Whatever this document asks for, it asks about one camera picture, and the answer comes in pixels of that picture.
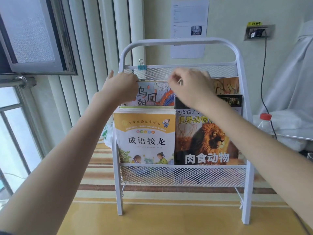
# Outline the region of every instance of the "rack leg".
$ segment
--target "rack leg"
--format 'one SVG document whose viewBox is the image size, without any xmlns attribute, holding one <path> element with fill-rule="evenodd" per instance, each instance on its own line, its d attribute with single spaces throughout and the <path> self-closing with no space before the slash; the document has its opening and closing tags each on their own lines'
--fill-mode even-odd
<svg viewBox="0 0 313 235">
<path fill-rule="evenodd" d="M 123 215 L 122 184 L 120 180 L 119 155 L 118 155 L 117 149 L 118 147 L 117 147 L 116 134 L 115 134 L 115 128 L 114 128 L 113 139 L 112 139 L 112 157 L 113 157 L 113 171 L 114 171 L 114 181 L 115 181 L 117 214 Z"/>
<path fill-rule="evenodd" d="M 247 161 L 244 201 L 243 201 L 242 217 L 241 217 L 241 220 L 245 225 L 248 225 L 250 221 L 253 179 L 254 179 L 254 166 L 252 165 L 251 162 Z"/>
<path fill-rule="evenodd" d="M 116 162 L 117 166 L 115 166 L 113 155 L 113 170 L 114 170 L 114 180 L 115 180 L 115 193 L 116 193 L 116 203 L 117 203 L 117 214 L 123 215 L 123 197 L 122 197 L 122 185 L 120 181 L 120 171 L 119 165 Z"/>
</svg>

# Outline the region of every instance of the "cable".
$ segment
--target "cable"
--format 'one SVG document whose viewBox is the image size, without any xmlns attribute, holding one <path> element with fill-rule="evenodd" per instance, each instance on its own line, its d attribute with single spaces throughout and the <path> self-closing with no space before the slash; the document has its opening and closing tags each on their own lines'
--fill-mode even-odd
<svg viewBox="0 0 313 235">
<path fill-rule="evenodd" d="M 265 31 L 265 51 L 264 51 L 264 63 L 263 63 L 263 72 L 262 72 L 262 79 L 261 79 L 261 101 L 262 101 L 263 106 L 265 107 L 266 112 L 269 114 L 269 111 L 268 111 L 268 109 L 267 109 L 267 107 L 266 107 L 266 105 L 264 103 L 263 95 L 262 95 L 264 70 L 265 70 L 265 62 L 266 62 L 266 50 L 267 50 L 267 33 L 266 33 L 266 29 L 264 31 Z M 273 127 L 272 119 L 270 120 L 270 123 L 271 123 L 271 126 L 272 126 L 272 130 L 273 130 L 273 132 L 275 134 L 275 138 L 277 139 L 277 135 L 276 135 L 276 132 L 275 132 L 274 127 Z"/>
<path fill-rule="evenodd" d="M 17 175 L 15 175 L 15 174 L 12 174 L 12 173 L 4 172 L 3 174 L 4 174 L 4 175 L 5 175 L 5 174 L 6 174 L 6 175 L 13 175 L 13 176 L 16 176 L 16 177 L 21 178 L 21 179 L 26 179 L 26 178 L 24 178 L 24 177 L 20 177 L 20 176 L 17 176 Z"/>
<path fill-rule="evenodd" d="M 269 111 L 264 103 L 264 100 L 263 100 L 263 95 L 262 95 L 262 86 L 263 86 L 263 79 L 264 79 L 264 69 L 265 69 L 265 61 L 266 61 L 266 49 L 267 49 L 267 33 L 266 33 L 266 29 L 264 30 L 265 31 L 265 51 L 264 51 L 264 63 L 263 63 L 263 72 L 262 72 L 262 80 L 261 80 L 261 100 L 262 100 L 262 103 L 263 103 L 263 106 L 265 107 L 265 110 L 266 112 L 269 114 Z M 275 134 L 275 138 L 277 140 L 277 135 L 276 135 L 276 132 L 274 130 L 274 127 L 273 127 L 273 123 L 272 123 L 272 119 L 270 120 L 271 122 L 271 126 L 272 126 L 272 130 Z M 309 232 L 309 230 L 307 229 L 307 227 L 304 225 L 304 223 L 302 222 L 302 220 L 300 219 L 299 215 L 294 211 L 295 213 L 295 216 L 296 218 L 298 219 L 298 221 L 300 222 L 302 228 L 304 229 L 304 231 L 306 232 L 307 235 L 311 235 L 311 233 Z"/>
</svg>

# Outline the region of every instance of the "forearm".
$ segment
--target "forearm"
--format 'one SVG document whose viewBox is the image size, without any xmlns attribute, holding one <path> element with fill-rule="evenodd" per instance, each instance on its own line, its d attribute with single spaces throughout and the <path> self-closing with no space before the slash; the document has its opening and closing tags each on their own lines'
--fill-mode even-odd
<svg viewBox="0 0 313 235">
<path fill-rule="evenodd" d="M 109 101 L 92 101 L 65 139 L 46 156 L 3 208 L 0 231 L 14 235 L 57 233 L 101 131 L 116 107 Z"/>
<path fill-rule="evenodd" d="M 238 115 L 221 99 L 208 101 L 210 115 L 273 189 L 313 227 L 313 164 Z"/>
</svg>

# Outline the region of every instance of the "lion illustration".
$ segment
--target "lion illustration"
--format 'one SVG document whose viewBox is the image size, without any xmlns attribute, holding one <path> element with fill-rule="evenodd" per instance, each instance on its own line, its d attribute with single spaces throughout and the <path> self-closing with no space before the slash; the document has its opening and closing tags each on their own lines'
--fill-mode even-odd
<svg viewBox="0 0 313 235">
<path fill-rule="evenodd" d="M 227 152 L 229 146 L 229 138 L 225 136 L 225 133 L 214 123 L 204 123 L 202 127 L 191 138 L 190 148 L 185 151 L 179 151 L 176 153 L 177 164 L 185 165 L 185 156 L 199 155 L 199 154 L 214 154 Z"/>
</svg>

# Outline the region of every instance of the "children's book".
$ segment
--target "children's book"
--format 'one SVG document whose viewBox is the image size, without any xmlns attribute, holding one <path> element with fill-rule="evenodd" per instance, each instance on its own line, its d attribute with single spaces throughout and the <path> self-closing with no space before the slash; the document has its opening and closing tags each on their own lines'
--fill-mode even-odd
<svg viewBox="0 0 313 235">
<path fill-rule="evenodd" d="M 219 96 L 241 114 L 242 95 Z M 236 165 L 239 151 L 214 122 L 175 97 L 175 164 Z"/>
<path fill-rule="evenodd" d="M 239 94 L 239 77 L 212 78 L 215 94 Z"/>
<path fill-rule="evenodd" d="M 136 100 L 124 106 L 174 106 L 174 92 L 166 81 L 139 81 Z"/>
<path fill-rule="evenodd" d="M 113 113 L 121 163 L 174 164 L 175 109 L 120 108 Z"/>
<path fill-rule="evenodd" d="M 212 78 L 215 94 L 238 94 L 239 78 Z M 174 106 L 175 94 L 164 80 L 141 80 L 136 100 L 124 106 Z"/>
</svg>

